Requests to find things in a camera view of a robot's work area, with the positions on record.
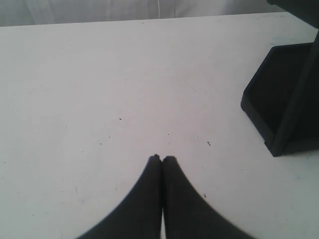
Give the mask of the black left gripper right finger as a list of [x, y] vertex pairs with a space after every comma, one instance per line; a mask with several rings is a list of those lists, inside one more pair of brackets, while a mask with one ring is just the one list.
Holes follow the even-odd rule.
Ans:
[[251, 239], [197, 193], [174, 156], [162, 161], [163, 212], [167, 239]]

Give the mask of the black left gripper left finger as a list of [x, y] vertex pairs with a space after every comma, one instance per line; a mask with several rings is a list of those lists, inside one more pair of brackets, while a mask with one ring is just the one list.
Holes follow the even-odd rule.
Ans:
[[162, 161], [151, 156], [134, 187], [81, 239], [159, 239], [162, 219]]

